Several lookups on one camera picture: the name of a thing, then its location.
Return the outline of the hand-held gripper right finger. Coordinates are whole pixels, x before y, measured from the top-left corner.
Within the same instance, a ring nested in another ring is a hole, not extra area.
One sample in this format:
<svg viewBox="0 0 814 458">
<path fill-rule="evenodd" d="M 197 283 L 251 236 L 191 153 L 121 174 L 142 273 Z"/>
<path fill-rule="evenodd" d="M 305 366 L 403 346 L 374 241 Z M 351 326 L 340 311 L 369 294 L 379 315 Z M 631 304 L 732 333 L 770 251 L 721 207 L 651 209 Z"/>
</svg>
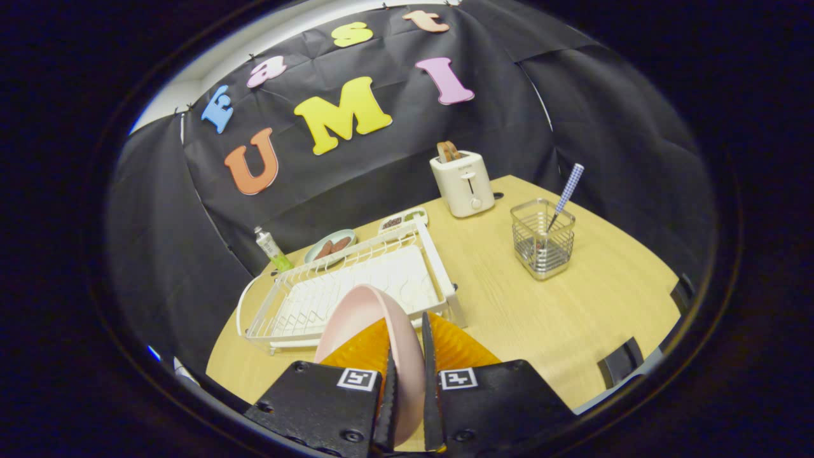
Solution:
<svg viewBox="0 0 814 458">
<path fill-rule="evenodd" d="M 518 457 L 576 421 L 532 365 L 500 361 L 462 328 L 422 316 L 425 449 L 437 457 Z"/>
</svg>

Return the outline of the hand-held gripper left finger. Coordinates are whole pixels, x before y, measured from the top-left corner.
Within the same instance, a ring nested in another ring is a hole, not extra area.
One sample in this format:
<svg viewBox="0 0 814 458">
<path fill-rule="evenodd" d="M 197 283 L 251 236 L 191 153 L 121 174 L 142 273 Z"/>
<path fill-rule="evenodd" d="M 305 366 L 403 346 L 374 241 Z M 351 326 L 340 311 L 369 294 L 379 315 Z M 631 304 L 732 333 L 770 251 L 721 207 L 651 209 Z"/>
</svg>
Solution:
<svg viewBox="0 0 814 458">
<path fill-rule="evenodd" d="M 397 376 L 379 319 L 321 363 L 291 363 L 247 409 L 248 419 L 328 455 L 381 456 L 396 445 Z"/>
</svg>

